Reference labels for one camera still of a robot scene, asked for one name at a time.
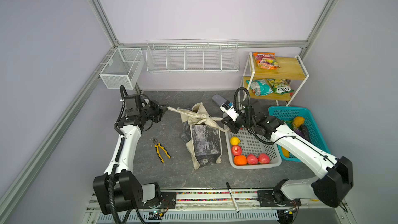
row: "teal plastic basket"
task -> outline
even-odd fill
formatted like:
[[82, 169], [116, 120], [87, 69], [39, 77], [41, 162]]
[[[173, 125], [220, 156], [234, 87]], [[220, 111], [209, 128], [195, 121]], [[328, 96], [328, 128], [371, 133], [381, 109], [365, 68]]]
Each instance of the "teal plastic basket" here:
[[[268, 108], [269, 114], [275, 116], [283, 121], [291, 121], [297, 116], [305, 118], [304, 124], [310, 131], [311, 143], [316, 147], [320, 148], [324, 152], [330, 153], [328, 146], [326, 145], [325, 139], [322, 137], [318, 126], [316, 125], [315, 119], [312, 116], [310, 110], [305, 107], [270, 107]], [[282, 153], [282, 149], [278, 146], [281, 157], [288, 161], [301, 162], [300, 159], [296, 158], [290, 153], [289, 157], [285, 157]]]

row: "gray marble tabletop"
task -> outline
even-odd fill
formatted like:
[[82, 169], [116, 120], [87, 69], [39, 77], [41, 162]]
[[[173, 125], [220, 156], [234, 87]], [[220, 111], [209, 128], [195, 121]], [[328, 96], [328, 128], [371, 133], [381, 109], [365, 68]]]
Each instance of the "gray marble tabletop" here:
[[[146, 91], [150, 99], [171, 107], [189, 108], [203, 102], [213, 117], [222, 117], [223, 112], [212, 101], [214, 94], [232, 101], [234, 91]], [[275, 101], [261, 100], [268, 109]], [[225, 187], [274, 187], [284, 178], [304, 179], [313, 177], [313, 172], [301, 162], [282, 159], [280, 166], [267, 169], [235, 169], [229, 163], [224, 133], [222, 139], [222, 162], [193, 169], [192, 158], [181, 139], [182, 124], [180, 114], [167, 111], [161, 122], [143, 132], [137, 144], [134, 157], [133, 174], [141, 184], [157, 182], [163, 189]], [[161, 151], [164, 164], [159, 160], [152, 137], [156, 137], [171, 155], [168, 159]]]

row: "black mounting plate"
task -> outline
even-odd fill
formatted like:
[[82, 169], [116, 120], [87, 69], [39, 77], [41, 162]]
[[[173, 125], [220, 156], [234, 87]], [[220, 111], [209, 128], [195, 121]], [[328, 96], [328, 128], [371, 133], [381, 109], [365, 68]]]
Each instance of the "black mounting plate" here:
[[[167, 208], [168, 203], [170, 203], [169, 209], [176, 208], [176, 202], [177, 202], [177, 193], [176, 192], [162, 192], [162, 200], [167, 200], [167, 201], [161, 201], [161, 204], [159, 207], [156, 209], [160, 208]], [[140, 206], [140, 209], [152, 209], [149, 207], [148, 204], [144, 204], [143, 206]]]
[[[259, 190], [257, 191], [258, 201], [260, 202], [260, 207], [280, 207], [273, 201], [272, 196], [273, 190]], [[301, 206], [300, 199], [295, 199], [296, 205]], [[294, 207], [295, 205], [291, 200], [287, 200], [284, 207]]]

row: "wooden shelf board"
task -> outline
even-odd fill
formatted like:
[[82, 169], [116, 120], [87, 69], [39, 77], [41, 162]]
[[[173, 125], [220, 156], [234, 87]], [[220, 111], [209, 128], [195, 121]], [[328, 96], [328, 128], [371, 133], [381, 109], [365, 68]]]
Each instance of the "wooden shelf board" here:
[[[248, 84], [246, 81], [250, 81], [249, 76], [243, 77], [243, 85], [245, 88], [248, 87]], [[286, 94], [270, 93], [265, 96], [256, 96], [253, 93], [253, 91], [251, 89], [249, 89], [249, 95], [250, 95], [250, 98], [252, 98], [252, 99], [268, 99], [268, 100], [273, 100], [273, 101], [290, 101], [289, 93], [286, 93]]]
[[304, 81], [305, 74], [296, 58], [275, 57], [281, 66], [278, 69], [263, 69], [257, 67], [256, 59], [253, 57], [254, 71], [257, 78], [266, 79], [285, 79]]

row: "red fruit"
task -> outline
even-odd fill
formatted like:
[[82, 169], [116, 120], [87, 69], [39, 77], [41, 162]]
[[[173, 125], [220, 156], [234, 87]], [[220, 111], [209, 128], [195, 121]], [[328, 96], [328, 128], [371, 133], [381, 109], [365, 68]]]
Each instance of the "red fruit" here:
[[241, 148], [240, 146], [233, 146], [233, 147], [231, 148], [231, 151], [232, 151], [232, 154], [233, 154], [234, 156], [239, 156], [239, 155], [242, 154], [242, 148]]
[[248, 164], [250, 164], [250, 165], [258, 164], [258, 159], [253, 154], [249, 154], [247, 156], [247, 161], [248, 161]]
[[269, 159], [269, 157], [268, 157], [266, 154], [260, 154], [260, 155], [258, 156], [258, 161], [259, 161], [261, 164], [269, 164], [269, 162], [270, 162], [271, 160]]

